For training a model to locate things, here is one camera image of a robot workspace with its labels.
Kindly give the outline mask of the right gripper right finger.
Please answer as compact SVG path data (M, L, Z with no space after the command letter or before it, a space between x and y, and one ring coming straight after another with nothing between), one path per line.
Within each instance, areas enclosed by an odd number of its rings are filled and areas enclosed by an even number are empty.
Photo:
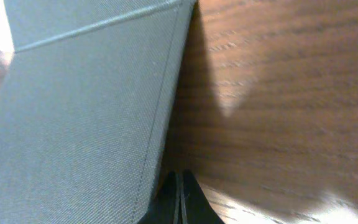
M181 174L180 205L183 224L224 224L190 170Z

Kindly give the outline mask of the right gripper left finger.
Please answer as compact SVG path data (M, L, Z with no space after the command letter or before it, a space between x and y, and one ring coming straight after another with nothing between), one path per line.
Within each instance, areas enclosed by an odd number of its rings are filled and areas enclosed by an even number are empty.
M138 224L179 223L179 176L169 172L156 197Z

